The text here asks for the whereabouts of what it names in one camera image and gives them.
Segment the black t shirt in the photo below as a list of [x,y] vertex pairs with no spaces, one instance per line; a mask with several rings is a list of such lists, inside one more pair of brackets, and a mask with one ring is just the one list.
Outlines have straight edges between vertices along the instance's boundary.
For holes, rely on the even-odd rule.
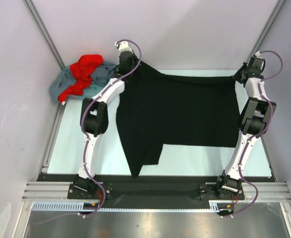
[[239,108],[232,76],[163,74],[142,62],[120,94],[116,124],[133,178],[165,144],[234,148]]

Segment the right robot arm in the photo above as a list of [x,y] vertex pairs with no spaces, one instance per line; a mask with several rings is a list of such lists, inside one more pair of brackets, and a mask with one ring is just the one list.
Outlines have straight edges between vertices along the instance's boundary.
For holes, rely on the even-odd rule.
[[221,199],[229,199],[242,190],[246,162],[259,137],[268,130],[276,108],[265,92],[264,68],[265,60],[256,53],[234,75],[244,86],[248,100],[238,120],[239,137],[233,156],[215,186],[215,194]]

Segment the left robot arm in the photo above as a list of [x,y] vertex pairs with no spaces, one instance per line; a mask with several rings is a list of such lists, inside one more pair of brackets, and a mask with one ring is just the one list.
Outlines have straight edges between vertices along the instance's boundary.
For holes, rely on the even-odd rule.
[[91,166],[98,144],[109,125],[108,106],[124,91],[124,78],[133,74],[139,63],[133,50],[122,50],[113,78],[100,93],[82,102],[80,127],[84,134],[84,150],[73,184],[85,198],[93,197],[97,189],[97,183],[92,181],[95,173],[91,171]]

